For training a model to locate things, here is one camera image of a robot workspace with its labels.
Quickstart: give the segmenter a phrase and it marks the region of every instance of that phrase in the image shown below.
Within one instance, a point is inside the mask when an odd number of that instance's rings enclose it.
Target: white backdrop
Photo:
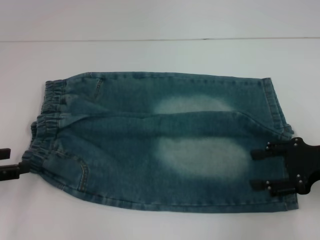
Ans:
[[[0,0],[0,149],[12,149],[0,165],[28,148],[45,81],[83,72],[271,77],[288,123],[320,145],[320,38],[86,42],[320,37],[319,10],[317,0]],[[318,240],[320,183],[298,202],[277,213],[136,211],[28,173],[0,182],[0,240]]]

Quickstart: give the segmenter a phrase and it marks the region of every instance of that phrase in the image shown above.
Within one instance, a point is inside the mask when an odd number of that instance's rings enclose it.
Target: blue denim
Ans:
[[[252,179],[282,179],[282,157],[250,151],[289,140],[270,78],[88,72],[48,81],[23,155],[31,171],[79,199],[120,208],[195,213],[277,212]]]

